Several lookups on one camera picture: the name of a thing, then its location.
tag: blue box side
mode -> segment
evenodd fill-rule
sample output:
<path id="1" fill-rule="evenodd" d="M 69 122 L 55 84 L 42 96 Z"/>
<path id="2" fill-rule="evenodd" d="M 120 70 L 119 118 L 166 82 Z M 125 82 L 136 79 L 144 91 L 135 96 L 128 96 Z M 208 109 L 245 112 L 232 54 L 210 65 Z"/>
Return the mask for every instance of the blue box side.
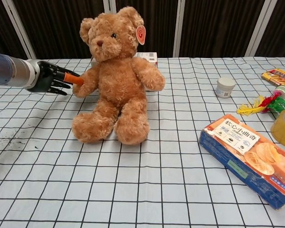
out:
<path id="1" fill-rule="evenodd" d="M 280 209 L 285 205 L 285 195 L 283 193 L 244 164 L 204 130 L 200 134 L 199 143 L 241 181 L 268 202 L 271 207 Z"/>

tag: red tag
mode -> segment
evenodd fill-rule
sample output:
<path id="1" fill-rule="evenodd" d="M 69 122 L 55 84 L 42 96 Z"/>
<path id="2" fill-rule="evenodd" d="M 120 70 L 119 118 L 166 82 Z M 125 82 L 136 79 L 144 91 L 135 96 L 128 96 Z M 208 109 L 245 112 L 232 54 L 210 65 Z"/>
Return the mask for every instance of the red tag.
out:
<path id="1" fill-rule="evenodd" d="M 144 41 L 146 39 L 146 28 L 143 25 L 140 25 L 136 29 L 136 37 L 138 42 L 141 45 L 144 45 Z"/>

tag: tablecloth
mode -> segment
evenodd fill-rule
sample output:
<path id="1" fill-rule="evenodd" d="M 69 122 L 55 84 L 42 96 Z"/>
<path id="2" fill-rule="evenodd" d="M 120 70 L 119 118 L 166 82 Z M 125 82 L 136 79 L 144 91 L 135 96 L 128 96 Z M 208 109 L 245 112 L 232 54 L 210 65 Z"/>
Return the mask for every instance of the tablecloth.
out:
<path id="1" fill-rule="evenodd" d="M 89 59 L 47 61 L 79 74 L 90 67 Z M 79 99 L 71 89 L 0 86 L 1 228 L 285 228 L 285 207 L 271 209 L 198 144 L 224 114 L 275 142 L 277 114 L 236 110 L 273 91 L 261 74 L 285 70 L 285 57 L 160 58 L 158 68 L 166 86 L 147 93 L 151 131 L 137 146 L 114 133 L 95 144 L 74 138 L 72 118 L 94 109 L 97 91 Z M 236 80 L 231 98 L 215 96 L 220 77 Z"/>

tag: robot finger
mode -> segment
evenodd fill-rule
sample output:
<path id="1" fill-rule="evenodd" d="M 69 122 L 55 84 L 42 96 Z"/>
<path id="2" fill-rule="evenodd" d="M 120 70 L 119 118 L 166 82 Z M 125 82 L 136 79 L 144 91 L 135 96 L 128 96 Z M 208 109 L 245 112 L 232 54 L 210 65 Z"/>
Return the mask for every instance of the robot finger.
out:
<path id="1" fill-rule="evenodd" d="M 54 87 L 62 87 L 62 88 L 66 88 L 66 89 L 69 89 L 71 88 L 69 85 L 67 85 L 66 83 L 63 83 L 63 82 L 60 82 L 60 81 L 56 81 L 56 80 L 53 80 L 52 86 Z"/>
<path id="2" fill-rule="evenodd" d="M 50 87 L 47 92 L 48 93 L 52 93 L 52 94 L 60 94 L 60 95 L 64 95 L 64 96 L 67 95 L 66 92 L 64 92 L 64 91 L 62 91 L 60 89 L 53 88 L 53 87 Z"/>

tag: teddy bear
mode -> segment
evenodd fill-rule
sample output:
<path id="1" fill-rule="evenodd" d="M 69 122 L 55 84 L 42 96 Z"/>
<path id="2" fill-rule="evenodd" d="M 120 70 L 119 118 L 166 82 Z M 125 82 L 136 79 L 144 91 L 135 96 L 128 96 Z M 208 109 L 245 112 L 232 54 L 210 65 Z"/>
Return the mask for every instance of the teddy bear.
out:
<path id="1" fill-rule="evenodd" d="M 145 89 L 161 91 L 165 78 L 146 59 L 134 57 L 139 45 L 136 29 L 143 24 L 133 7 L 82 20 L 80 37 L 97 64 L 80 76 L 84 82 L 73 86 L 73 94 L 84 98 L 98 89 L 99 99 L 92 112 L 73 119 L 72 132 L 80 142 L 103 140 L 113 130 L 123 144 L 147 139 L 150 127 Z"/>

